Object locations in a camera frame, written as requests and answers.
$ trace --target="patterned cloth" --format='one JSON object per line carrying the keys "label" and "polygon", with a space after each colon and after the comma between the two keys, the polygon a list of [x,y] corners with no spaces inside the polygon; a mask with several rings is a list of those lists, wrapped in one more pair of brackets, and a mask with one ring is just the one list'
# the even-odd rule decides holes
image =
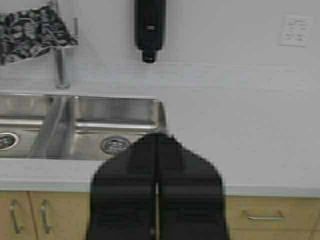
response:
{"label": "patterned cloth", "polygon": [[47,54],[52,48],[78,44],[52,4],[39,9],[0,13],[0,65]]}

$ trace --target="soap dispenser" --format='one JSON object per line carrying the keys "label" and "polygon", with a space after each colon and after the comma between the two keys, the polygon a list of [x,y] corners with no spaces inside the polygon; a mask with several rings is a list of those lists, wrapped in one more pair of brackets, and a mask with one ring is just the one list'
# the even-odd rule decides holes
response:
{"label": "soap dispenser", "polygon": [[135,44],[152,64],[164,43],[166,0],[135,0]]}

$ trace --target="wall outlet cover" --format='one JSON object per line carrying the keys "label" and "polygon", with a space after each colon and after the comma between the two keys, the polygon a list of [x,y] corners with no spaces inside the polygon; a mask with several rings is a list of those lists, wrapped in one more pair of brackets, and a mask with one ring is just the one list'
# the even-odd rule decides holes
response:
{"label": "wall outlet cover", "polygon": [[280,45],[307,47],[313,21],[310,16],[286,15]]}

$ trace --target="sink basin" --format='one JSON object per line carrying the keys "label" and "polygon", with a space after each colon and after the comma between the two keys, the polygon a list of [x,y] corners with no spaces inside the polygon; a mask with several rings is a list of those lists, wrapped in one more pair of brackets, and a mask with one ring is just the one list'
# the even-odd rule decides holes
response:
{"label": "sink basin", "polygon": [[50,108],[45,95],[0,94],[0,158],[26,158]]}
{"label": "sink basin", "polygon": [[154,99],[0,94],[0,158],[107,160],[166,127]]}
{"label": "sink basin", "polygon": [[163,105],[153,99],[74,97],[67,109],[72,124],[64,159],[107,160],[166,129]]}

